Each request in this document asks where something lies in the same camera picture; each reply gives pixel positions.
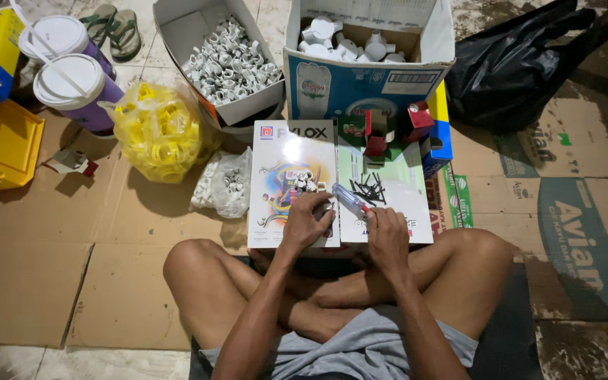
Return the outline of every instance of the sandal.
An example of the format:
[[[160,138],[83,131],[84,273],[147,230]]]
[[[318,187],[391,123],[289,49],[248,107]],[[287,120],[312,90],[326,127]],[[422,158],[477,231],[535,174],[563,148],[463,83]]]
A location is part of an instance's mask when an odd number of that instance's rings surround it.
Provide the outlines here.
[[[109,28],[109,45],[114,61],[123,63],[135,58],[142,45],[135,12],[125,9],[114,15]]]
[[[105,43],[107,30],[112,25],[115,14],[115,6],[103,4],[97,7],[92,15],[79,19],[86,26],[90,40],[93,41],[98,49],[102,48],[102,45]]]

